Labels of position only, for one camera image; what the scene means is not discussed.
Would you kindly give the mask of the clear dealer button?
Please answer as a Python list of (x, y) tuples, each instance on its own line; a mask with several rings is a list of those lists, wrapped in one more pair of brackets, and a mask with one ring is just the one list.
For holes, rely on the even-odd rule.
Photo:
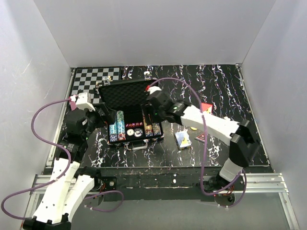
[(140, 129), (140, 128), (136, 128), (136, 129), (134, 129), (134, 136), (135, 137), (141, 137), (143, 135), (143, 131), (142, 131), (142, 129)]

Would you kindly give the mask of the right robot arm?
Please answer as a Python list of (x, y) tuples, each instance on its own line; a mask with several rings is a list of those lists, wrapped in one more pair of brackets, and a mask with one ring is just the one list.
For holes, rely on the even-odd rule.
[(182, 100), (173, 102), (159, 87), (146, 90), (144, 104), (151, 122), (168, 121), (182, 126), (194, 127), (218, 138), (229, 146), (229, 156), (219, 173), (207, 185), (214, 190), (228, 190), (235, 184), (235, 177), (248, 167), (260, 147), (260, 138), (255, 125), (249, 120), (236, 122), (225, 120)]

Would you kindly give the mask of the red playing card deck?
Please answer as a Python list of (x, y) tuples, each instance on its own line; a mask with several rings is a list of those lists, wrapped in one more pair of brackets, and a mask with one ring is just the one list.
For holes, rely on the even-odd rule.
[(201, 103), (201, 106), (202, 106), (202, 111), (204, 113), (208, 113), (208, 114), (212, 113), (212, 109), (213, 109), (213, 105), (212, 104)]

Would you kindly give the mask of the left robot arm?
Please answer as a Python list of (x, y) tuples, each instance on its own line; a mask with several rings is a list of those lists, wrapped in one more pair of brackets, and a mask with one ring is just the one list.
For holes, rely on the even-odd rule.
[(102, 186), (101, 173), (93, 168), (80, 169), (88, 148), (89, 136), (100, 127), (111, 125), (116, 111), (105, 103), (77, 107), (64, 117), (65, 134), (59, 141), (54, 160), (52, 182), (31, 218), (23, 222), (25, 230), (69, 230), (72, 218), (86, 193)]

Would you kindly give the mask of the blue playing card deck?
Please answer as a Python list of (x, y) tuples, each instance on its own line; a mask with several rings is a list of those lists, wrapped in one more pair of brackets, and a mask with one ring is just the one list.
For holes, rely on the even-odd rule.
[(191, 141), (187, 131), (180, 131), (174, 134), (177, 147), (179, 150), (184, 150), (191, 147)]

